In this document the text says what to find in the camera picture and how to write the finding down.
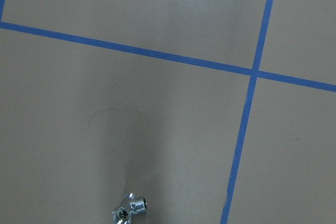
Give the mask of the silver metal valve fitting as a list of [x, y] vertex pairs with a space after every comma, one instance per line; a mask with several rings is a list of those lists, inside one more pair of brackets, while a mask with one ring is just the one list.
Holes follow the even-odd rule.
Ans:
[[134, 216], [145, 214], [146, 211], [146, 199], [129, 192], [124, 196], [121, 204], [113, 210], [113, 223], [132, 223]]

